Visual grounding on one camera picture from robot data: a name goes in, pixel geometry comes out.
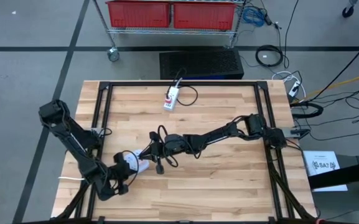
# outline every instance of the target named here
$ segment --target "wire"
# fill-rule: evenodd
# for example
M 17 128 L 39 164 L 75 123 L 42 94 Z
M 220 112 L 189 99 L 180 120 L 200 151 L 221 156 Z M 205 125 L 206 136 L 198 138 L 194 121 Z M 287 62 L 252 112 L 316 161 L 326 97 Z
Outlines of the wire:
M 262 0 L 260 0 L 260 1 L 261 1 L 261 4 L 262 4 L 262 7 L 266 10 L 264 2 Z
M 309 124 L 309 122 L 308 122 L 308 119 L 305 119 L 305 122 L 307 123 L 308 127 L 309 127 L 310 129 L 312 129 L 312 127 L 310 126 L 310 124 Z M 357 135 L 359 135 L 359 133 L 347 134 L 347 135 L 343 135 L 343 136 L 336 136 L 336 137 L 325 138 L 325 139 L 318 139 L 318 138 L 316 138 L 315 136 L 312 135 L 312 131 L 309 132 L 309 135 L 311 136 L 311 138 L 315 139 L 316 141 L 328 141 L 328 140 L 345 138 L 345 137 L 350 137 L 350 136 L 357 136 Z
M 328 140 L 345 138 L 345 137 L 350 137 L 350 136 L 357 136 L 357 135 L 359 135 L 359 133 L 347 134 L 347 135 L 344 135 L 344 136 L 337 136 L 337 137 L 326 138 L 326 139 L 317 139 L 317 138 L 315 138 L 311 133 L 309 133 L 309 135 L 310 135 L 313 139 L 315 139 L 315 140 L 317 140 L 317 141 L 328 141 Z
M 356 107 L 356 106 L 351 105 L 351 104 L 348 102 L 348 99 L 355 99 L 355 100 L 358 100 L 358 101 L 359 101 L 359 99 L 358 99 L 358 98 L 355 98 L 355 97 L 347 97 L 347 98 L 345 99 L 345 102 L 347 103 L 348 106 L 350 106 L 350 107 L 352 107 L 352 108 L 354 108 L 354 109 L 358 109 L 358 110 L 359 110 L 359 107 Z
M 113 131 L 112 131 L 110 128 L 102 128 L 102 130 L 100 130 L 98 136 L 99 136 L 99 137 L 109 136 L 109 135 L 112 134 L 112 133 L 113 133 Z
M 75 177 L 58 177 L 58 179 L 67 179 L 67 180 L 85 180 L 85 178 L 75 178 Z
M 349 96 L 344 96 L 344 97 L 341 97 L 341 98 L 337 98 L 337 99 L 335 99 L 335 100 L 328 100 L 328 101 L 323 101 L 323 102 L 321 102 L 321 101 L 315 101 L 315 103 L 331 103 L 331 102 L 337 102 L 337 101 L 340 101 L 340 100 L 344 100 L 344 99 L 346 99 L 346 98 L 356 96 L 357 94 L 359 94 L 359 90 L 354 91 L 354 92 L 344 92 L 344 93 L 351 93 L 351 95 L 349 95 Z
M 291 22 L 292 22 L 292 17 L 294 16 L 294 12 L 296 11 L 296 8 L 297 8 L 297 5 L 298 5 L 298 1 L 296 2 L 294 8 L 292 9 L 292 13 L 291 13 L 291 18 L 290 18 L 290 22 L 289 22 L 289 25 L 287 26 L 287 31 L 286 31 L 286 36 L 284 38 L 284 57 L 287 56 L 287 35 L 289 33 L 289 29 L 290 29 L 290 25 L 291 25 Z M 290 61 L 287 60 L 287 65 L 286 65 L 286 61 L 284 61 L 284 68 L 288 68 L 290 66 Z
M 237 35 L 236 35 L 236 40 L 233 42 L 234 44 L 233 44 L 233 46 L 236 46 L 236 44 L 237 44 L 237 42 L 239 41 L 239 36 L 242 34 L 242 33 L 244 33 L 244 32 L 250 32 L 250 33 L 253 33 L 254 32 L 254 30 L 255 30 L 255 27 L 253 27 L 253 29 L 252 30 L 242 30 L 242 31 L 240 31 Z
M 288 71 L 276 72 L 275 74 L 272 75 L 272 80 L 274 80 L 274 77 L 275 77 L 276 75 L 279 75 L 279 76 L 280 76 L 280 74 L 283 74 L 283 73 L 286 73 L 286 74 L 288 74 L 288 75 L 287 75 L 286 77 L 284 77 L 284 78 L 281 77 L 281 80 L 283 80 L 284 82 L 290 81 L 290 80 L 292 80 L 292 79 L 295 79 L 295 80 L 299 81 L 300 86 L 301 86 L 301 89 L 302 89 L 302 92 L 303 92 L 303 94 L 304 94 L 304 97 L 306 97 L 306 91 L 305 91 L 304 86 L 302 85 L 302 76 L 301 76 L 301 73 L 300 73 L 298 70 L 295 71 L 295 72 L 288 72 Z M 298 79 L 297 77 L 294 76 L 295 73 L 298 73 L 300 79 Z
M 152 144 L 152 142 L 153 142 L 153 140 L 150 140 L 149 144 L 142 150 L 142 152 L 140 154 L 144 153 L 146 151 L 146 149 L 148 149 L 148 147 Z
M 349 214 L 349 213 L 352 213 L 352 212 L 356 212 L 356 210 L 352 210 L 352 211 L 349 211 L 349 212 L 345 212 L 341 215 L 337 215 L 337 216 L 334 216 L 334 217 L 331 217 L 331 218 L 325 218 L 325 220 L 331 220 L 331 219 L 334 219 L 334 218 L 338 218 L 338 217 L 341 217 L 343 215 L 346 215 L 346 214 Z
M 355 81 L 358 81 L 358 80 L 359 80 L 359 77 L 352 78 L 352 79 L 350 79 L 350 80 L 345 80 L 345 81 L 340 82 L 340 83 L 332 84 L 332 85 L 330 85 L 327 89 L 328 89 L 328 90 L 329 90 L 329 89 L 333 89 L 333 88 L 336 88 L 336 87 L 338 87 L 338 86 L 341 86 L 341 85 L 344 85 L 344 84 L 347 84 L 347 83 L 351 83 L 351 82 L 355 82 Z M 323 90 L 323 89 L 321 89 L 321 90 L 316 90 L 316 91 L 313 91 L 312 93 L 309 93 L 303 100 L 308 99 L 308 98 L 310 98 L 311 96 L 320 93 L 322 90 Z
M 320 123 L 320 124 L 299 125 L 299 127 L 302 127 L 302 126 L 309 126 L 309 127 L 311 127 L 311 126 L 320 126 L 320 125 L 323 125 L 323 124 L 333 123 L 333 122 L 336 122 L 336 121 L 344 121 L 344 120 L 355 119 L 355 118 L 359 118 L 359 115 L 354 116 L 354 117 L 349 117 L 349 118 L 341 118 L 341 119 L 335 119 L 335 120 L 332 120 L 332 121 L 325 121 L 325 122 Z
M 241 18 L 245 23 L 252 24 L 256 27 L 261 27 L 265 24 L 266 14 L 266 9 L 261 9 L 256 6 L 246 6 Z
M 355 109 L 359 109 L 359 108 L 357 108 L 357 107 L 352 106 L 352 105 L 348 102 L 348 99 L 354 99 L 354 100 L 359 101 L 359 99 L 358 99 L 358 98 L 355 98 L 355 97 L 348 97 L 348 98 L 346 98 L 346 99 L 345 99 L 345 102 L 347 103 L 347 105 L 348 105 L 348 106 L 350 106 L 350 107 L 352 107 L 352 108 L 355 108 Z M 354 123 L 357 123 L 357 122 L 359 122 L 359 120 L 352 121 L 352 123 L 353 123 L 353 124 L 354 124 Z
M 291 140 L 288 140 L 288 139 L 286 139 L 286 141 L 288 141 L 288 142 L 290 142 L 290 143 L 292 143 L 293 145 L 296 146 L 296 147 L 294 147 L 294 146 L 288 146 L 288 147 L 291 147 L 291 148 L 293 148 L 293 149 L 298 149 L 298 150 L 300 150 L 301 152 L 303 151 L 303 150 L 301 149 L 301 147 L 300 147 L 298 144 L 296 144 L 295 142 L 293 142 L 293 141 L 291 141 Z
M 317 210 L 317 219 L 319 219 L 320 218 L 320 216 L 322 215 L 322 212 L 320 211 L 320 209 L 315 205 L 315 208 L 316 208 L 316 210 Z
M 191 106 L 191 105 L 193 105 L 193 104 L 197 101 L 197 99 L 198 99 L 198 91 L 197 91 L 194 87 L 189 86 L 189 85 L 182 85 L 182 86 L 179 86 L 178 88 L 183 88 L 183 87 L 187 87 L 187 88 L 193 89 L 194 92 L 196 92 L 196 98 L 193 100 L 193 102 L 191 102 L 191 103 L 189 103 L 189 104 L 182 103 L 182 102 L 179 100 L 179 98 L 177 98 L 177 101 L 178 101 L 178 103 L 179 103 L 180 105 L 182 105 L 182 106 Z
M 182 68 L 180 68 L 180 69 L 178 70 L 178 72 L 176 73 L 175 78 L 173 79 L 172 83 L 168 86 L 168 89 L 167 89 L 167 92 L 166 92 L 166 98 L 168 98 L 168 92 L 169 92 L 170 88 L 172 87 L 172 85 L 175 83 L 175 80 L 178 78 L 178 76 L 179 76 L 179 74 L 180 74 L 180 72 L 181 72 L 182 70 L 185 72 L 185 75 L 187 74 L 187 70 L 186 70 L 186 68 L 184 68 L 184 67 L 182 67 Z M 175 87 L 176 87 L 176 88 L 188 87 L 188 88 L 193 89 L 193 90 L 196 92 L 196 98 L 193 100 L 193 102 L 191 102 L 191 103 L 189 103 L 189 104 L 182 103 L 182 102 L 179 100 L 179 98 L 177 98 L 177 101 L 178 101 L 178 103 L 179 103 L 180 105 L 182 105 L 182 106 L 191 106 L 191 105 L 193 105 L 193 104 L 197 101 L 197 99 L 198 99 L 198 91 L 197 91 L 194 87 L 189 86 L 189 85 L 179 86 L 179 83 L 180 83 L 181 80 L 182 80 L 182 77 L 180 77 L 180 78 L 178 79 L 178 81 L 177 81 L 176 84 L 175 84 Z
M 320 91 L 319 94 L 317 94 L 315 97 L 313 97 L 313 99 L 311 99 L 311 100 L 309 100 L 309 101 L 312 101 L 312 100 L 318 98 L 326 89 L 328 89 L 329 86 L 330 86 L 333 82 L 335 82 L 335 81 L 340 77 L 340 75 L 352 64 L 352 62 L 353 62 L 354 60 L 356 60 L 356 58 L 357 58 L 358 56 L 359 56 L 359 52 L 358 52 L 358 53 L 352 58 L 352 60 L 341 70 L 341 72 L 340 72 L 325 88 L 323 88 L 322 91 Z
M 129 152 L 131 153 L 135 159 L 136 159 L 136 173 L 135 173 L 135 176 L 134 178 L 132 178 L 132 180 L 130 181 L 130 183 L 128 184 L 128 187 L 131 186 L 131 184 L 134 182 L 134 180 L 136 179 L 136 177 L 138 176 L 138 172 L 139 172 L 139 159 L 138 157 L 135 155 L 135 153 L 129 151 L 129 150 L 124 150 L 123 152 Z
M 279 60 L 278 60 L 277 62 L 275 62 L 275 63 L 272 63 L 272 64 L 263 63 L 263 62 L 261 61 L 261 59 L 259 59 L 259 53 L 260 53 L 261 51 L 276 52 L 276 53 L 278 53 L 278 54 L 280 55 Z M 273 45 L 270 45 L 270 44 L 262 45 L 262 46 L 258 47 L 258 48 L 256 49 L 256 51 L 255 51 L 255 60 L 256 60 L 260 65 L 262 65 L 262 66 L 264 66 L 264 67 L 276 67 L 276 66 L 280 65 L 280 64 L 283 62 L 284 57 L 285 57 L 285 56 L 284 56 L 283 52 L 282 52 L 279 48 L 277 48 L 277 47 L 275 47 L 275 46 L 273 46 Z
M 250 64 L 246 61 L 246 59 L 245 59 L 243 56 L 241 56 L 241 55 L 240 55 L 240 58 L 243 59 L 244 62 L 246 62 L 246 65 L 249 66 L 250 68 L 254 68 L 254 67 L 261 66 L 260 64 L 258 64 L 258 65 L 250 65 Z
M 166 130 L 166 127 L 164 127 L 164 125 L 160 125 L 158 128 L 157 128 L 157 135 L 159 136 L 159 140 L 160 142 L 163 144 L 163 150 L 162 150 L 162 153 L 164 155 L 164 158 L 166 159 L 167 163 L 172 166 L 172 167 L 178 167 L 179 166 L 179 163 L 178 161 L 175 159 L 174 156 L 172 155 L 168 155 L 167 153 L 167 150 L 168 148 L 166 147 L 166 145 L 170 142 L 184 142 L 186 143 L 187 147 L 192 151 L 192 154 L 194 156 L 194 158 L 196 159 L 199 159 L 200 156 L 202 155 L 202 150 L 200 150 L 198 153 L 195 152 L 194 148 L 192 147 L 192 145 L 190 145 L 190 143 L 188 141 L 186 141 L 185 139 L 172 139 L 172 140 L 168 140 L 166 142 L 164 142 L 164 140 L 162 139 L 161 137 L 161 132 L 160 132 L 160 129 L 162 129 L 164 131 L 164 134 L 167 136 L 168 135 L 168 132 Z

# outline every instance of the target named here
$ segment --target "butcher block tabletop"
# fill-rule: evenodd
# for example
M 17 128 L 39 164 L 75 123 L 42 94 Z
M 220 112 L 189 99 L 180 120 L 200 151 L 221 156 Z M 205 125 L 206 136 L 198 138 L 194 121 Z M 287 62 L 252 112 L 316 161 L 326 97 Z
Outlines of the butcher block tabletop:
M 91 128 L 99 82 L 85 81 L 83 84 L 75 121 L 84 129 Z M 283 82 L 269 80 L 267 83 L 276 126 L 293 127 Z M 144 149 L 150 142 L 149 132 L 157 131 L 159 125 L 164 125 L 169 134 L 204 134 L 224 126 L 236 116 L 258 113 L 252 86 L 195 86 L 197 101 L 191 106 L 177 103 L 171 112 L 162 107 L 167 87 L 114 86 L 107 124 L 112 134 L 105 137 L 102 155 L 107 166 L 114 165 L 113 156 L 117 152 Z M 106 92 L 102 97 L 98 126 L 103 117 Z M 180 89 L 182 103 L 190 103 L 194 98 L 191 88 Z M 265 108 L 263 94 L 261 98 Z M 287 147 L 282 150 L 282 156 L 290 189 L 308 212 L 316 216 L 301 152 Z M 128 221 L 266 221 L 276 216 L 261 139 L 229 138 L 208 146 L 200 159 L 188 154 L 175 158 L 179 163 L 177 168 L 162 160 L 164 175 L 156 174 L 156 165 L 151 162 L 150 167 L 136 177 L 127 194 L 115 195 L 104 202 L 96 198 L 93 219 L 104 216 L 106 220 Z M 70 153 L 66 153 L 61 176 L 81 177 Z M 59 180 L 52 217 L 64 210 L 79 188 L 80 181 Z M 279 194 L 286 217 L 281 190 Z M 83 217 L 88 200 L 86 195 Z

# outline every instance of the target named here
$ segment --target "metal shelving cart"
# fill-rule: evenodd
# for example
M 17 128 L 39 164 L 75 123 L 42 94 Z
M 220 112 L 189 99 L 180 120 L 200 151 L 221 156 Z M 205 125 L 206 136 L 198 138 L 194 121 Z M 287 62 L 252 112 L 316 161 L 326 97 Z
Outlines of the metal shelving cart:
M 164 1 L 164 2 L 229 2 L 235 4 L 241 4 L 240 15 L 243 14 L 247 0 L 151 0 L 151 1 Z M 102 21 L 103 27 L 105 28 L 106 34 L 111 42 L 111 49 L 108 50 L 108 58 L 110 61 L 115 62 L 119 59 L 119 52 L 114 42 L 112 34 L 184 34 L 184 35 L 223 35 L 229 37 L 228 47 L 234 47 L 234 40 L 238 35 L 238 29 L 240 26 L 241 17 L 238 17 L 232 30 L 219 30 L 219 29 L 176 29 L 173 28 L 172 20 L 168 28 L 145 28 L 145 27 L 113 27 L 109 29 L 106 24 L 105 18 L 100 11 L 100 7 L 96 0 L 93 0 L 93 4 L 96 7 L 96 11 Z

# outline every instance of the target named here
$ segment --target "metal pole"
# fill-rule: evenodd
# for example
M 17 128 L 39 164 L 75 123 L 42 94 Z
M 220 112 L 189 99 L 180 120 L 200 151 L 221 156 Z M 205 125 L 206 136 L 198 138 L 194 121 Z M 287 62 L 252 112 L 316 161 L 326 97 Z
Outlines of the metal pole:
M 109 40 L 111 42 L 111 47 L 116 47 L 116 44 L 114 43 L 114 40 L 113 40 L 113 37 L 111 36 L 111 34 L 108 32 L 109 28 L 107 27 L 107 24 L 106 24 L 106 21 L 105 21 L 105 18 L 103 18 L 103 15 L 102 15 L 102 12 L 100 11 L 100 7 L 98 5 L 98 2 L 96 0 L 92 0 L 93 1 L 93 4 L 95 5 L 96 7 L 96 10 L 98 11 L 98 14 L 99 14 L 99 18 L 102 20 L 102 24 L 103 24 L 103 27 L 105 28 L 105 32 L 107 34 L 107 36 L 109 37 Z
M 247 3 L 247 0 L 244 0 L 243 1 L 243 5 L 241 6 L 241 10 L 240 10 L 240 13 L 239 13 L 239 18 L 237 18 L 237 23 L 236 23 L 236 28 L 235 28 L 235 34 L 231 35 L 229 38 L 229 46 L 230 48 L 233 48 L 235 46 L 235 39 L 237 38 L 238 36 L 238 30 L 239 30 L 239 26 L 241 24 L 241 15 L 243 15 L 243 11 L 244 11 L 244 8 L 246 6 L 246 3 Z

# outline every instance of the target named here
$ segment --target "black robotic arm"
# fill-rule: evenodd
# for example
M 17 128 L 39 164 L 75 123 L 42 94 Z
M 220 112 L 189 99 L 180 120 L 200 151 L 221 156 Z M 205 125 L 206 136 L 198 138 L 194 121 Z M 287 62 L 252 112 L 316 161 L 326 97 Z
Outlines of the black robotic arm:
M 114 155 L 116 163 L 107 167 L 98 158 L 93 156 L 92 151 L 101 147 L 101 135 L 96 131 L 86 131 L 81 128 L 71 117 L 67 105 L 60 101 L 54 100 L 40 107 L 39 116 L 41 123 L 49 131 L 61 140 L 67 150 L 73 155 L 78 162 L 78 169 L 85 179 L 86 186 L 77 193 L 66 210 L 57 218 L 68 218 L 73 212 L 78 201 L 86 192 L 89 185 L 96 185 L 96 192 L 100 200 L 108 200 L 114 195 L 122 195 L 128 192 L 128 186 L 124 183 L 132 174 L 138 170 L 129 168 L 129 164 L 124 160 L 123 153 L 119 152 Z M 245 123 L 246 133 L 237 127 L 241 122 Z M 161 130 L 164 131 L 164 140 L 161 137 Z M 273 148 L 283 148 L 286 144 L 286 137 L 282 129 L 269 128 L 265 119 L 258 114 L 249 116 L 239 116 L 223 127 L 210 131 L 209 133 L 199 134 L 168 134 L 163 126 L 159 126 L 157 132 L 150 132 L 150 145 L 139 155 L 140 160 L 150 160 L 157 163 L 156 171 L 158 174 L 164 173 L 164 167 L 161 159 L 165 159 L 171 166 L 174 166 L 172 160 L 174 155 L 180 153 L 193 154 L 196 159 L 207 146 L 226 138 L 241 138 L 245 141 L 253 141 L 263 138 L 268 146 Z M 273 166 L 272 161 L 268 161 L 270 175 L 283 189 L 284 194 L 291 201 L 301 218 L 314 220 L 302 205 L 297 201 L 295 196 L 288 189 L 281 179 L 279 173 Z M 110 180 L 115 180 L 117 187 L 111 186 Z

